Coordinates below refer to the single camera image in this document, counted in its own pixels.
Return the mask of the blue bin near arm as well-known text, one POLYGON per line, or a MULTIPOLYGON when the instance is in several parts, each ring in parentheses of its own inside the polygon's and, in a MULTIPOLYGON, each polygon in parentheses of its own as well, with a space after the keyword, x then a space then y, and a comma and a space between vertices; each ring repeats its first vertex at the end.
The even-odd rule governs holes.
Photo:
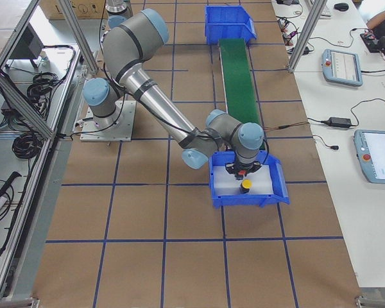
POLYGON ((208 45, 220 39, 257 38, 254 21, 241 5, 207 5, 205 7, 205 37, 208 45))
POLYGON ((233 205, 258 205, 283 202, 290 203, 281 161, 273 155, 260 151, 257 161, 266 163, 246 178, 251 181, 248 192, 241 188, 242 180, 237 180, 227 172, 225 165, 234 161, 233 151, 216 152, 209 160, 209 187, 215 208, 233 205))

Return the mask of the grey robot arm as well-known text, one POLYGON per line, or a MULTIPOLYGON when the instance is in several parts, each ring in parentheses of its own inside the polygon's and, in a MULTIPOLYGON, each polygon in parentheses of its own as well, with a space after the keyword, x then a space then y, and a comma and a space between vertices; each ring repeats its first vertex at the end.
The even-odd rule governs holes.
POLYGON ((238 180, 262 167, 257 155, 264 141, 259 124, 242 123, 222 110, 207 117, 206 129, 199 130, 179 111, 151 79, 142 65, 169 38, 161 15, 150 8, 112 28, 103 39, 103 58, 111 79, 93 78, 83 88, 83 97, 100 121, 101 129, 119 119, 116 101, 125 94, 141 103, 183 149, 183 161, 201 168, 224 144, 235 153, 226 170, 238 180))
POLYGON ((130 7, 123 0, 106 0, 105 9, 108 14, 108 26, 115 28, 132 16, 130 7))

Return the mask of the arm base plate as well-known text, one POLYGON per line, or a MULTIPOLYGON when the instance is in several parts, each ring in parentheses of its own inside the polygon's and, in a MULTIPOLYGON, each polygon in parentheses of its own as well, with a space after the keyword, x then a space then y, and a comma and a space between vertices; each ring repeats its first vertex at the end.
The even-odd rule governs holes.
POLYGON ((106 118, 93 115, 90 107, 87 109, 89 121, 85 121, 81 130, 82 142, 117 142, 131 141, 136 101, 115 102, 115 112, 106 118))

